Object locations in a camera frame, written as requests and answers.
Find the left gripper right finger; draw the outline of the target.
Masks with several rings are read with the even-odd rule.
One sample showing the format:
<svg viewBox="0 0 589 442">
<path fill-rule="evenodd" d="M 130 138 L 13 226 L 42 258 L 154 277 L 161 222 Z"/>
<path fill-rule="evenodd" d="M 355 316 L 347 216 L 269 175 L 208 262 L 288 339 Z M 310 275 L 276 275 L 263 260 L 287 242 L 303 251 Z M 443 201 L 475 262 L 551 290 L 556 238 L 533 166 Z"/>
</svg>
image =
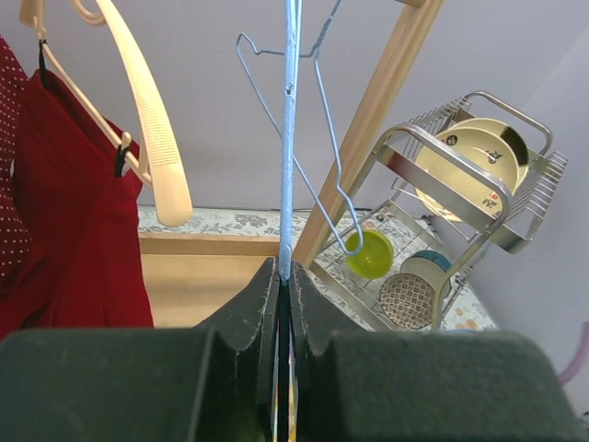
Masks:
<svg viewBox="0 0 589 442">
<path fill-rule="evenodd" d="M 576 441 L 549 362 L 505 331 L 368 331 L 292 265 L 301 441 Z"/>
</svg>

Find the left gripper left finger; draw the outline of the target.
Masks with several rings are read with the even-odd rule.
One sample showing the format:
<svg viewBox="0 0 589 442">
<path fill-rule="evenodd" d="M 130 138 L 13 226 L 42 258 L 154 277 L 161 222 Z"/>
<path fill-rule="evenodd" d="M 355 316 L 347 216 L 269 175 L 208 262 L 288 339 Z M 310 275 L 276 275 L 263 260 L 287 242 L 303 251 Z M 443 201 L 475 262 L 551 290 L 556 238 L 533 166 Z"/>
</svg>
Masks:
<svg viewBox="0 0 589 442">
<path fill-rule="evenodd" d="M 268 441 L 279 276 L 192 328 L 29 329 L 1 345 L 5 441 Z"/>
</svg>

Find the beige plastic hanger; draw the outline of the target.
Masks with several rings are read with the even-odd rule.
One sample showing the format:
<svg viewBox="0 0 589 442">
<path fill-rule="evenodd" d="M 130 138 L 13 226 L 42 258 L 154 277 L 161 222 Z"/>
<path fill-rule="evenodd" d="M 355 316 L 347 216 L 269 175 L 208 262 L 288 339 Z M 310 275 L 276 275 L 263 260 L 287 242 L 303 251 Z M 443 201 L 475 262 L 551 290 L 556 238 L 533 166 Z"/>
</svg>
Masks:
<svg viewBox="0 0 589 442">
<path fill-rule="evenodd" d="M 49 60 L 67 88 L 89 114 L 113 147 L 120 152 L 123 162 L 153 191 L 157 220 L 168 227 L 180 227 L 192 216 L 189 185 L 183 168 L 170 119 L 156 82 L 144 55 L 121 13 L 111 1 L 98 1 L 98 12 L 88 11 L 81 2 L 73 6 L 79 16 L 91 26 L 107 26 L 122 60 L 133 93 L 142 133 L 139 155 L 129 147 L 132 136 L 116 134 L 110 124 L 86 97 L 52 53 L 45 28 L 44 1 L 23 1 L 20 22 L 35 30 L 40 44 L 41 60 Z"/>
</svg>

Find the red skirt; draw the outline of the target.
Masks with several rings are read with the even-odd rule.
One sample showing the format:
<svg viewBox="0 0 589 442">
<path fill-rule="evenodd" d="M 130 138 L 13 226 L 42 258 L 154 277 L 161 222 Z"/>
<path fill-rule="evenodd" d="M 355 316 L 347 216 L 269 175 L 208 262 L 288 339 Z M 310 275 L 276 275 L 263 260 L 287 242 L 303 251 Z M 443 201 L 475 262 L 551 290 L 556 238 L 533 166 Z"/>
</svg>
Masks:
<svg viewBox="0 0 589 442">
<path fill-rule="evenodd" d="M 66 84 L 37 72 L 20 95 L 15 203 L 30 262 L 1 297 L 1 332 L 151 327 L 138 239 L 142 183 Z"/>
</svg>

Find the floral table mat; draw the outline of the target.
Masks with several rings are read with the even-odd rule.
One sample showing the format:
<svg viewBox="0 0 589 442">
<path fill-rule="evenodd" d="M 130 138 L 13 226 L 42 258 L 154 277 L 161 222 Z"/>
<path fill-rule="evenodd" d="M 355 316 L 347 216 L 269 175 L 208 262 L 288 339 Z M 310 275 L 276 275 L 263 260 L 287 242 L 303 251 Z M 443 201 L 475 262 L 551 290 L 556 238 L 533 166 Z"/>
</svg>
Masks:
<svg viewBox="0 0 589 442">
<path fill-rule="evenodd" d="M 277 211 L 195 209 L 182 227 L 165 227 L 154 207 L 139 206 L 144 285 L 157 327 L 192 327 L 206 320 L 240 292 L 266 258 L 278 253 L 280 214 Z M 408 312 L 398 320 L 385 314 L 392 301 L 379 302 L 381 285 L 399 273 L 414 252 L 450 253 L 425 221 L 408 216 L 394 204 L 369 215 L 363 229 L 383 233 L 393 244 L 394 262 L 385 277 L 368 280 L 353 273 L 337 242 L 329 243 L 307 274 L 333 305 L 369 331 L 406 331 L 400 326 L 431 328 L 431 307 L 412 296 Z M 452 277 L 443 303 L 441 330 L 497 330 L 474 292 Z"/>
</svg>

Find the patterned brown bowl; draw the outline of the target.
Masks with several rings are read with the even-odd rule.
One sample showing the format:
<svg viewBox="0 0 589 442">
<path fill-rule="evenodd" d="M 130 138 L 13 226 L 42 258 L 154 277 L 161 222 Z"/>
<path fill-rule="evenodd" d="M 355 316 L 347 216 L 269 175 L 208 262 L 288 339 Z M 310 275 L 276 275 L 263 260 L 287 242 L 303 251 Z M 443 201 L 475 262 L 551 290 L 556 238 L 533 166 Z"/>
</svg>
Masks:
<svg viewBox="0 0 589 442">
<path fill-rule="evenodd" d="M 434 298 L 434 288 L 423 278 L 397 273 L 381 285 L 378 302 L 395 325 L 420 330 L 432 323 Z"/>
</svg>

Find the wooden clothes rack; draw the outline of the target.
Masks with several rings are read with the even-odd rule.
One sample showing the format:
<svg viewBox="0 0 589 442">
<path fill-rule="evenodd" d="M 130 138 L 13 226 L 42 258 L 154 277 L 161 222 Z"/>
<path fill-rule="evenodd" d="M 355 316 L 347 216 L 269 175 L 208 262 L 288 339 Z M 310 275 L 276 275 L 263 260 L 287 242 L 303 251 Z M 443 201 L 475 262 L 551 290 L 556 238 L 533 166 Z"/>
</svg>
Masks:
<svg viewBox="0 0 589 442">
<path fill-rule="evenodd" d="M 390 108 L 396 100 L 434 21 L 442 9 L 440 1 L 406 1 L 376 65 L 352 122 L 341 143 L 332 144 L 334 161 L 316 203 L 298 240 L 293 239 L 291 274 L 301 263 L 308 266 L 319 246 L 336 232 L 336 215 L 343 206 L 352 207 L 349 194 L 353 181 L 369 155 Z"/>
</svg>

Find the green bowl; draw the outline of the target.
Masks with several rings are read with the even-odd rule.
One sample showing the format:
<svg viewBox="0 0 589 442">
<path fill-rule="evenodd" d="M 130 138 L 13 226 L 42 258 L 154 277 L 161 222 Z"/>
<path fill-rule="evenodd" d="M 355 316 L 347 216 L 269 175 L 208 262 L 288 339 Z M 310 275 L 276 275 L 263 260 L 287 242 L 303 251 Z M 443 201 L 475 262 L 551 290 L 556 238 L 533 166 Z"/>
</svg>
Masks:
<svg viewBox="0 0 589 442">
<path fill-rule="evenodd" d="M 373 229 L 363 229 L 363 246 L 355 255 L 348 255 L 348 267 L 356 275 L 369 280 L 382 278 L 392 268 L 394 249 L 388 237 Z"/>
</svg>

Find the teal white bowl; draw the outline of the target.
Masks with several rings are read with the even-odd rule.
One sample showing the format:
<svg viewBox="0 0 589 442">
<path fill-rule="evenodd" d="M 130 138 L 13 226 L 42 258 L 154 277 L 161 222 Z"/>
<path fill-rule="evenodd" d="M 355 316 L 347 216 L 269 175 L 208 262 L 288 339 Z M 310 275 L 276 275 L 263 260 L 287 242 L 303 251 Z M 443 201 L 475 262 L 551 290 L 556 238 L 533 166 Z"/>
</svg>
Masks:
<svg viewBox="0 0 589 442">
<path fill-rule="evenodd" d="M 399 270 L 419 276 L 434 289 L 440 288 L 441 297 L 445 299 L 451 291 L 451 281 L 447 277 L 450 268 L 451 262 L 440 252 L 420 250 L 409 256 Z"/>
</svg>

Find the metal dish rack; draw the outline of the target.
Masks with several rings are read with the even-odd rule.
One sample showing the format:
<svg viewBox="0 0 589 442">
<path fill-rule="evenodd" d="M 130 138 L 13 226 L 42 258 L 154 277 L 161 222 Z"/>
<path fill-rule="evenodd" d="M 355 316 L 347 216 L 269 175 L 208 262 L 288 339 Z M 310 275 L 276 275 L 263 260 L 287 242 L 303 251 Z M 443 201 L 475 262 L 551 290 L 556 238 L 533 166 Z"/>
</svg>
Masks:
<svg viewBox="0 0 589 442">
<path fill-rule="evenodd" d="M 508 187 L 471 160 L 438 140 L 436 136 L 458 122 L 470 118 L 493 118 L 512 126 L 524 139 L 529 155 L 529 169 L 519 187 Z M 516 254 L 530 243 L 542 224 L 567 166 L 567 158 L 552 149 L 549 128 L 530 115 L 487 91 L 476 90 L 465 96 L 386 129 L 375 140 L 371 151 L 352 183 L 358 190 L 373 169 L 391 175 L 386 199 L 364 214 L 336 215 L 336 232 L 318 248 L 319 255 L 329 243 L 337 242 L 346 257 L 357 254 L 363 246 L 362 223 L 376 211 L 395 205 L 408 216 L 425 221 L 451 262 L 447 273 L 467 283 L 474 268 L 490 246 Z M 427 146 L 449 163 L 465 171 L 497 194 L 502 209 L 489 215 L 461 193 L 442 183 L 415 163 Z M 431 328 L 441 329 L 443 303 L 441 289 L 435 290 Z"/>
</svg>

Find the red polka dot garment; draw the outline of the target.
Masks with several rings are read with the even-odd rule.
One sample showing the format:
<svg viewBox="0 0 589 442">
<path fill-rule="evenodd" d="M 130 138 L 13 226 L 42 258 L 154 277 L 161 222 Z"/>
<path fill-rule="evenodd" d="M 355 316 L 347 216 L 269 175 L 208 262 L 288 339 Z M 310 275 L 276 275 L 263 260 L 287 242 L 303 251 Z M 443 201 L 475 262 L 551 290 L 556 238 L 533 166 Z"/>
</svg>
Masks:
<svg viewBox="0 0 589 442">
<path fill-rule="evenodd" d="M 31 242 L 15 205 L 12 169 L 20 112 L 18 98 L 27 81 L 9 44 L 1 37 L 1 292 L 13 284 Z"/>
</svg>

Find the cream plate front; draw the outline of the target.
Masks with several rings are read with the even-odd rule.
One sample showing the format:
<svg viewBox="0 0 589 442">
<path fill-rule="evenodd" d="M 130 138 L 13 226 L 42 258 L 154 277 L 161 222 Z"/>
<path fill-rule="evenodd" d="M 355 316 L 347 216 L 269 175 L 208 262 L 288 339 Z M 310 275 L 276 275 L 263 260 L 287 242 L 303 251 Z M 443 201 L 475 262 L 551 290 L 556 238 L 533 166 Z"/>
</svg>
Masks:
<svg viewBox="0 0 589 442">
<path fill-rule="evenodd" d="M 499 135 L 483 129 L 462 127 L 444 131 L 436 138 L 499 179 L 510 191 L 518 187 L 521 172 L 516 155 Z M 502 203 L 497 194 L 429 147 L 421 149 L 415 163 L 487 214 L 497 215 L 501 211 Z"/>
</svg>

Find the cream plate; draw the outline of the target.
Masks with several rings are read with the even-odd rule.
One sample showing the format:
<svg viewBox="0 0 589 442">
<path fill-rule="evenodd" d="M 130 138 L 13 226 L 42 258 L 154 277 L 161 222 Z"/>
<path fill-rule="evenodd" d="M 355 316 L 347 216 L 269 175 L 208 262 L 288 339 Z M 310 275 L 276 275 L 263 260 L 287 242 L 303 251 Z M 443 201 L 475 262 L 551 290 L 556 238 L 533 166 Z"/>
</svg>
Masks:
<svg viewBox="0 0 589 442">
<path fill-rule="evenodd" d="M 493 118 L 470 118 L 440 132 L 437 138 L 475 162 L 514 192 L 529 169 L 522 136 L 509 124 Z"/>
<path fill-rule="evenodd" d="M 444 131 L 436 138 L 499 179 L 510 191 L 518 187 L 521 172 L 516 155 L 499 135 L 483 129 L 462 127 Z M 502 203 L 497 194 L 429 147 L 421 149 L 415 163 L 487 214 L 497 215 L 501 211 Z"/>
</svg>

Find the cream plate back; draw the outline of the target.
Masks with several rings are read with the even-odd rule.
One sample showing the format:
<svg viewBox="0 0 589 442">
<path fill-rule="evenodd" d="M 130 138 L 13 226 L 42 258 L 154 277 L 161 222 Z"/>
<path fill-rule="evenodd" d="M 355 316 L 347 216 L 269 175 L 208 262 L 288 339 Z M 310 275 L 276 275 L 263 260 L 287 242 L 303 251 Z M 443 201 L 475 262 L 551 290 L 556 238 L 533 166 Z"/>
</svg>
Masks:
<svg viewBox="0 0 589 442">
<path fill-rule="evenodd" d="M 522 136 L 509 124 L 493 118 L 470 118 L 440 132 L 437 138 L 475 162 L 514 192 L 529 169 Z"/>
</svg>

